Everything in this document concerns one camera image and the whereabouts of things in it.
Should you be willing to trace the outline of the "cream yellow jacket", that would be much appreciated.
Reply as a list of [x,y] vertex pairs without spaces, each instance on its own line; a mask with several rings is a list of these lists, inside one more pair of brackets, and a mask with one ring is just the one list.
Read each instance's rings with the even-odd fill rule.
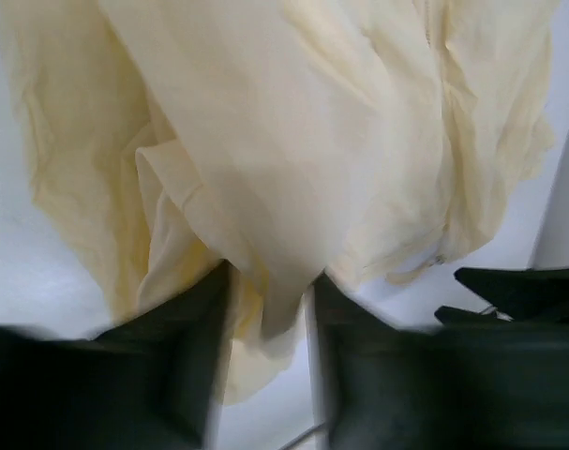
[[498,232],[553,144],[554,1],[0,1],[33,203],[125,319],[232,266],[226,404],[353,290]]

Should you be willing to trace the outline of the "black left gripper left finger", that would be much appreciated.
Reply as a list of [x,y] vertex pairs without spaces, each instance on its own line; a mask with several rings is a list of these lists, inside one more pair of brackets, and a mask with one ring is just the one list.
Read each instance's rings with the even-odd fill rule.
[[203,449],[230,270],[91,339],[0,325],[0,449]]

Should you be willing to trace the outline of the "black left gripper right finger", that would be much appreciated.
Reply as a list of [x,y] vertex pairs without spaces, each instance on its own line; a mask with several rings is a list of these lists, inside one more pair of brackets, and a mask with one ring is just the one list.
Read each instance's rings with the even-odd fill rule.
[[314,391],[328,449],[569,449],[569,324],[401,331],[314,284]]

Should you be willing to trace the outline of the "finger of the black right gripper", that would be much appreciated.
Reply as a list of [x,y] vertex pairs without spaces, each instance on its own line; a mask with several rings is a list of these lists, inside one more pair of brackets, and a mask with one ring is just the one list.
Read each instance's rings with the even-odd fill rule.
[[511,322],[569,324],[569,267],[522,271],[462,267],[456,281],[489,303],[482,312],[442,306],[435,317],[443,324]]

